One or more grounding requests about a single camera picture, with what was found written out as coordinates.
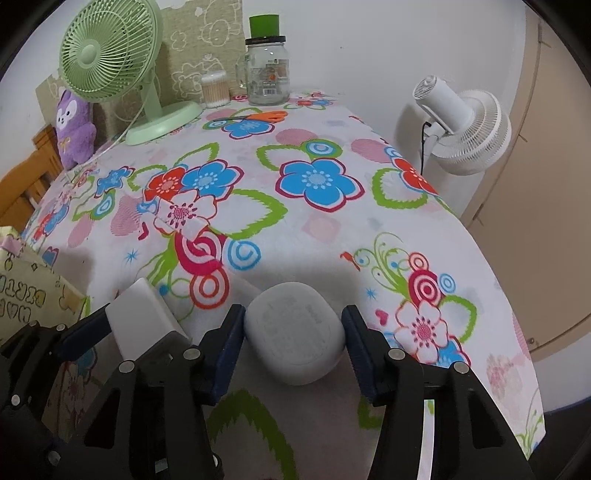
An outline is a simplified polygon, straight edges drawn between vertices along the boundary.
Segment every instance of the wooden headboard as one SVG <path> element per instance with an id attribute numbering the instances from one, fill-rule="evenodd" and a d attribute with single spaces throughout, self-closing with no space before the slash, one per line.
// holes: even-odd
<path id="1" fill-rule="evenodd" d="M 0 179 L 0 226 L 22 231 L 39 203 L 63 170 L 57 152 L 55 129 L 49 125 L 33 138 L 36 150 Z"/>

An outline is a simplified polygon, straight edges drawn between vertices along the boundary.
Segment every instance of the pink heart print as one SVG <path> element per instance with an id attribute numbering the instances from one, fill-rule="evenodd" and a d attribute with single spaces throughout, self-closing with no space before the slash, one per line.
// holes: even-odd
<path id="1" fill-rule="evenodd" d="M 379 318 L 379 324 L 381 326 L 384 326 L 384 325 L 386 325 L 386 323 L 388 323 L 389 315 L 385 311 L 380 310 L 380 309 L 376 309 L 375 314 L 376 314 L 376 317 Z"/>

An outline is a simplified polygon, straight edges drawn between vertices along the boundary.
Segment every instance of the table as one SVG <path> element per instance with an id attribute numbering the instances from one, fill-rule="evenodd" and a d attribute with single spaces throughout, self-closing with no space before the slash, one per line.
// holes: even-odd
<path id="1" fill-rule="evenodd" d="M 529 456 L 544 435 L 533 364 L 470 235 L 335 98 L 304 92 L 279 108 L 288 115 L 277 124 L 218 120 L 261 112 L 238 97 L 150 143 L 115 145 L 56 180 L 27 241 L 87 292 L 86 314 L 145 277 L 194 343 L 232 303 L 247 306 L 285 281 L 312 286 L 338 314 L 356 304 L 368 326 L 421 362 L 469 364 Z M 46 422 L 70 436 L 119 361 L 106 338 L 66 364 Z M 421 479 L 433 411 L 426 402 Z M 206 415 L 228 480 L 359 480 L 383 409 L 360 398 L 347 355 L 321 380 L 291 387 L 245 342 L 230 392 Z"/>

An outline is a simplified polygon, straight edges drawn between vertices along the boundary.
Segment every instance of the cabinet door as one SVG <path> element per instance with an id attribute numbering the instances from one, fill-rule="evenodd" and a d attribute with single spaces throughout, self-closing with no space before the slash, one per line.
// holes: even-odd
<path id="1" fill-rule="evenodd" d="M 520 137 L 469 228 L 531 348 L 591 312 L 591 87 L 548 30 Z"/>

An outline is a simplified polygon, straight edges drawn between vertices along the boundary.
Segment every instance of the white fan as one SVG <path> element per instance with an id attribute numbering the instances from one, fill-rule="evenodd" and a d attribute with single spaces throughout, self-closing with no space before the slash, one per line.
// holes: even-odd
<path id="1" fill-rule="evenodd" d="M 507 150 L 511 122 L 493 94 L 466 90 L 458 95 L 441 78 L 429 76 L 416 86 L 413 97 L 435 120 L 423 133 L 422 161 L 433 153 L 446 172 L 472 175 Z"/>

